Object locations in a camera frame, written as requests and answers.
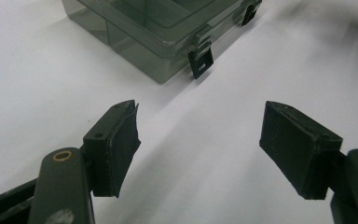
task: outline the white table surface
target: white table surface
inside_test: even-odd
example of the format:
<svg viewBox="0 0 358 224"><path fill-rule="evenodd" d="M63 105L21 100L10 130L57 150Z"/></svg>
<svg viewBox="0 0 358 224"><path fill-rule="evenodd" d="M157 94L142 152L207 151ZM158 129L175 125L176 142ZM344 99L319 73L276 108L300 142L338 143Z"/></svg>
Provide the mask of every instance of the white table surface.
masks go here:
<svg viewBox="0 0 358 224"><path fill-rule="evenodd" d="M0 193L134 99L143 143L120 198L93 199L96 223L333 223L332 191L297 196L258 140L270 100L343 137L345 154L358 147L358 1L265 0L213 53L199 80L187 68L159 85L61 1L0 0Z"/></svg>

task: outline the white background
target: white background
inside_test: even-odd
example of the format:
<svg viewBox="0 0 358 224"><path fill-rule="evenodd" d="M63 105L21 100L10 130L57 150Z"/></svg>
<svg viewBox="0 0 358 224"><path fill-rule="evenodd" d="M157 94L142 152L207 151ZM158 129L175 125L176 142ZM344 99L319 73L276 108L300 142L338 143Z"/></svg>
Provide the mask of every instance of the white background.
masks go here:
<svg viewBox="0 0 358 224"><path fill-rule="evenodd" d="M98 224L333 223L332 192L297 196L258 140L270 100L343 137L345 154L358 147L358 1L265 0L213 54L199 80L186 68L159 85L61 1L0 0L0 193L134 99L143 143L120 198L94 199Z"/></svg>

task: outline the transparent plastic box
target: transparent plastic box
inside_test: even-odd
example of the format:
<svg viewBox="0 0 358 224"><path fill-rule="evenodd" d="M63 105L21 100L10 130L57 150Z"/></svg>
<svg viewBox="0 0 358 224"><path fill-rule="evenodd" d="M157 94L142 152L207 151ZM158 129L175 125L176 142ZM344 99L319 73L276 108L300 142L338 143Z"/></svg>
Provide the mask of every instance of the transparent plastic box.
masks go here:
<svg viewBox="0 0 358 224"><path fill-rule="evenodd" d="M62 0L66 14L158 83L190 63L198 78L212 43L253 18L261 0Z"/></svg>

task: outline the screw hole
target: screw hole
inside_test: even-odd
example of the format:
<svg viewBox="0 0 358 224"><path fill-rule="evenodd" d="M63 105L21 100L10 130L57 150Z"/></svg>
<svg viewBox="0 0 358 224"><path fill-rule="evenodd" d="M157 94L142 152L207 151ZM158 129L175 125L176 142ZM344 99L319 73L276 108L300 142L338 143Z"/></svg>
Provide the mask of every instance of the screw hole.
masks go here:
<svg viewBox="0 0 358 224"><path fill-rule="evenodd" d="M71 158L72 152L71 151L61 151L56 153L53 156L54 161L67 161L69 158Z"/></svg>

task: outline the box latch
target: box latch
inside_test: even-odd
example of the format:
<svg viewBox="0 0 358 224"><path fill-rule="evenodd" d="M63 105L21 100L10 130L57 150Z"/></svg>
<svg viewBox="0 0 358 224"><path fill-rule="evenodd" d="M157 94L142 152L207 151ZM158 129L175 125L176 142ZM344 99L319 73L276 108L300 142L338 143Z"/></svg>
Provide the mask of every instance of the box latch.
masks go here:
<svg viewBox="0 0 358 224"><path fill-rule="evenodd" d="M196 33L193 44L189 48L188 59L195 79L213 64L211 30L212 27L208 25Z"/></svg>

